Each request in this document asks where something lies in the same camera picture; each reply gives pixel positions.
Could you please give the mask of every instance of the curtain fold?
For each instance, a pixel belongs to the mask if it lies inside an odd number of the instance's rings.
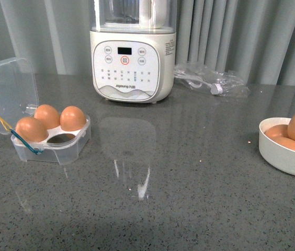
[[[36,73],[91,75],[91,3],[0,0],[0,60],[25,57]],[[176,63],[295,85],[295,0],[178,0],[178,9]]]
[[[179,18],[192,25],[190,38],[178,38],[177,63],[237,71],[248,83],[295,85],[295,0],[181,3]],[[178,33],[187,27],[179,26]],[[182,40],[189,41],[188,53]]]

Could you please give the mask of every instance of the button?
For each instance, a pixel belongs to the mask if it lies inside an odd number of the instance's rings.
[[[121,63],[124,65],[129,64],[129,58],[127,56],[121,57]]]
[[[138,54],[139,54],[140,56],[144,56],[144,55],[146,54],[146,49],[144,49],[144,48],[139,48],[139,49],[138,49]]]
[[[112,52],[111,47],[110,47],[110,46],[106,46],[106,47],[105,47],[105,52],[106,52],[107,54],[110,54],[110,53]]]
[[[138,63],[139,63],[140,65],[145,65],[145,63],[146,63],[145,58],[139,58],[139,59],[138,59]]]
[[[111,56],[106,56],[105,60],[108,64],[110,64],[112,62],[112,57]]]

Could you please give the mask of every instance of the gray countertop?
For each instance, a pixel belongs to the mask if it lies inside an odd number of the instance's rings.
[[[37,75],[40,104],[80,107],[74,163],[22,162],[0,135],[0,250],[295,250],[295,176],[258,150],[258,125],[295,114],[295,87],[247,99],[175,84],[152,104],[107,101],[90,77]]]

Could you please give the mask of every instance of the ceramic bowl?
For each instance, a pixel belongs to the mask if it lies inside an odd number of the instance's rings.
[[[277,124],[289,124],[290,118],[268,118],[259,124],[259,151],[273,167],[295,175],[295,151],[275,143],[265,135],[266,130]]]

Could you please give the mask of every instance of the clear plastic wrap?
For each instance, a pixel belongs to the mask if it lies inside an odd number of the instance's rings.
[[[217,72],[202,62],[184,62],[175,65],[174,77],[186,87],[221,97],[247,98],[250,90],[234,71]]]

